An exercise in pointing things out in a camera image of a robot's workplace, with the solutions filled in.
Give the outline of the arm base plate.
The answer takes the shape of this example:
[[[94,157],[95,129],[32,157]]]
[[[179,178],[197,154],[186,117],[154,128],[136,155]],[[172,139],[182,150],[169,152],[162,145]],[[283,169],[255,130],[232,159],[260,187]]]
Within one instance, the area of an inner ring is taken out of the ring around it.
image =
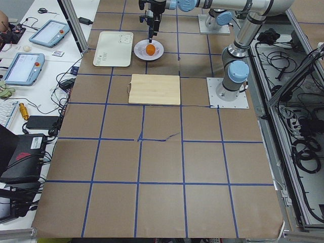
[[[208,15],[198,15],[199,30],[201,34],[230,35],[228,27],[231,14],[219,15],[216,18]]]
[[[249,109],[243,84],[232,92],[223,87],[223,78],[207,77],[207,88],[211,108]]]

